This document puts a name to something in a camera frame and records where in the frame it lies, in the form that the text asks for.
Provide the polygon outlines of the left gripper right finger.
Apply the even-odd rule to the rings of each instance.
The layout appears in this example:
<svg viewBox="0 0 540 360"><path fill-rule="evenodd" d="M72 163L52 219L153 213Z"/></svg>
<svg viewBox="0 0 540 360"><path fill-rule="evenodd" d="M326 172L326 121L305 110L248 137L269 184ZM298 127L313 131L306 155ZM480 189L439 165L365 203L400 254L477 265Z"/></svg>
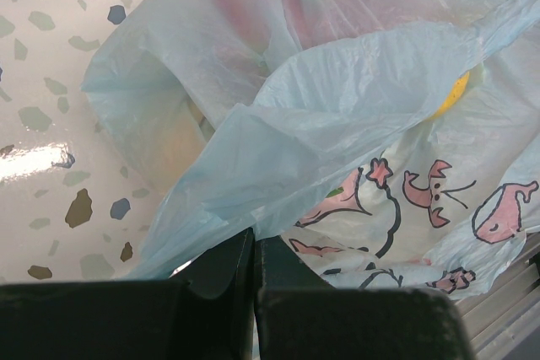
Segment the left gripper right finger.
<svg viewBox="0 0 540 360"><path fill-rule="evenodd" d="M279 237L256 242L262 359L473 359L456 307L433 289L337 289Z"/></svg>

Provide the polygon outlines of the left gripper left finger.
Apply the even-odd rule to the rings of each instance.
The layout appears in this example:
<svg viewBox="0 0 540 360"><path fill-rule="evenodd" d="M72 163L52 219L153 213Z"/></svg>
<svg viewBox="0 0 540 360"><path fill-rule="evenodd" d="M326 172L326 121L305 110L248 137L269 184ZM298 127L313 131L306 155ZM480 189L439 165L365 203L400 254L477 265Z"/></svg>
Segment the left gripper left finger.
<svg viewBox="0 0 540 360"><path fill-rule="evenodd" d="M248 359L254 235L200 255L165 280L1 288L4 359Z"/></svg>

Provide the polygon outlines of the blue plastic bag with fruit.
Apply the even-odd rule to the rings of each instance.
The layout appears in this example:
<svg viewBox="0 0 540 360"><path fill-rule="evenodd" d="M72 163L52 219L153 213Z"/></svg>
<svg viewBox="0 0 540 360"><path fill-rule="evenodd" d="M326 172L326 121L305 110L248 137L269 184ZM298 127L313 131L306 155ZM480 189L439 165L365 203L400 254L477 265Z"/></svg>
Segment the blue plastic bag with fruit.
<svg viewBox="0 0 540 360"><path fill-rule="evenodd" d="M461 299L539 230L539 0L144 0L82 88L166 194L131 279L251 228L335 287Z"/></svg>

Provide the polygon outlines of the yellow lemon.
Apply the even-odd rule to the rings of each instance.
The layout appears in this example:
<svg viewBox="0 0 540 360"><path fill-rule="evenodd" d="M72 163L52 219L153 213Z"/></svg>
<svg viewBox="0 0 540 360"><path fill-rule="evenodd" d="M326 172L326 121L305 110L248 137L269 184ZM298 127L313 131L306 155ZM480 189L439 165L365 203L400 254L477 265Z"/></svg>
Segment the yellow lemon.
<svg viewBox="0 0 540 360"><path fill-rule="evenodd" d="M462 97L466 90L469 78L470 72L466 72L454 83L451 92L448 94L440 108L434 113L433 118L445 114Z"/></svg>

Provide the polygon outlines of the aluminium front rail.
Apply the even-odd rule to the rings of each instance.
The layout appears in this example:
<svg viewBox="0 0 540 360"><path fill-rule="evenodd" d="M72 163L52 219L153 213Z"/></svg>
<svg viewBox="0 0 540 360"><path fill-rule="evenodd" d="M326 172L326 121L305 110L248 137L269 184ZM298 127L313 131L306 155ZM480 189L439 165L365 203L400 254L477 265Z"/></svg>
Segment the aluminium front rail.
<svg viewBox="0 0 540 360"><path fill-rule="evenodd" d="M503 359L539 328L539 236L491 289L456 302L477 359Z"/></svg>

